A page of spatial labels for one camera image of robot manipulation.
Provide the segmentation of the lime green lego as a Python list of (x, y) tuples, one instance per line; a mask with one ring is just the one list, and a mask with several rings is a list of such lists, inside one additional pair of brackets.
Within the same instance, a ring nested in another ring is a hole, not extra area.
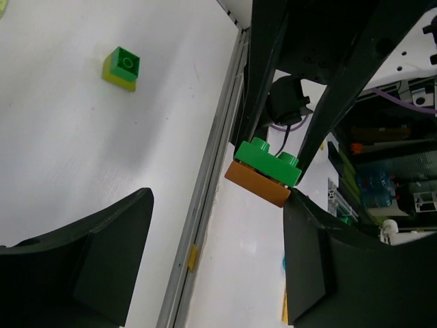
[(140, 60), (140, 57), (119, 46), (104, 60), (102, 78), (128, 92), (135, 92)]

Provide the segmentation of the brown lego plate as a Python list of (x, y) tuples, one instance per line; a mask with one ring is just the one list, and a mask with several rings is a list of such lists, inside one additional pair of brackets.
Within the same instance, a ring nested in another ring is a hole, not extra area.
[(279, 208), (284, 207), (291, 194), (291, 191), (281, 183), (275, 182), (261, 175), (252, 167), (237, 161), (231, 162), (225, 178)]

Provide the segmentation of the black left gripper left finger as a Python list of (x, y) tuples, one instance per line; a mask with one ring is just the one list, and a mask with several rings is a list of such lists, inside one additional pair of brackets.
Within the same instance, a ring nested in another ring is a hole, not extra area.
[(154, 195), (111, 206), (1, 248), (2, 327), (123, 327), (149, 232)]

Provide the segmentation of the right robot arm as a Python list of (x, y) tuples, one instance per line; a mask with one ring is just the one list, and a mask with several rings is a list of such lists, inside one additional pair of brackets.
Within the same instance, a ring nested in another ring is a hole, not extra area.
[(277, 70), (319, 83), (325, 89), (298, 153), (301, 170), (363, 90), (436, 71), (435, 1), (254, 1), (250, 32), (234, 145), (262, 125)]

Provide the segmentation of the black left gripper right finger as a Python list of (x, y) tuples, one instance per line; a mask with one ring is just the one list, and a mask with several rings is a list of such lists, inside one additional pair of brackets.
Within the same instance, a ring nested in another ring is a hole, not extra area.
[(293, 327), (435, 327), (436, 235), (387, 245), (299, 190), (283, 208)]

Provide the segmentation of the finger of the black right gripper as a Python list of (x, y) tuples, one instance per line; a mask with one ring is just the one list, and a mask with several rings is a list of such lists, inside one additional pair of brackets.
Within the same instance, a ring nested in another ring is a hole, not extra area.
[(327, 134), (350, 110), (387, 57), (428, 10), (429, 1), (378, 2), (316, 105), (298, 153), (300, 170), (309, 168)]
[(252, 140), (264, 108), (289, 23), (289, 1), (254, 1), (242, 115), (235, 149)]

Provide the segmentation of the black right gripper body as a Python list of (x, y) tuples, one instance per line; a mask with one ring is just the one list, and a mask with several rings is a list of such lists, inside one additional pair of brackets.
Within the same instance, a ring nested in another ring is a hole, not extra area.
[(379, 1), (273, 1), (272, 18), (285, 23), (274, 82), (305, 79), (329, 85), (347, 65)]

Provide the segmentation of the green long lego brick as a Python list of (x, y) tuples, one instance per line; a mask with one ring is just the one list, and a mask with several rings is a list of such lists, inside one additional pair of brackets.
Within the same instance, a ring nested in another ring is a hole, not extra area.
[(294, 187), (302, 174), (297, 168), (298, 159), (287, 152), (275, 156), (269, 149), (268, 142), (254, 137), (251, 142), (241, 143), (234, 158), (287, 187)]

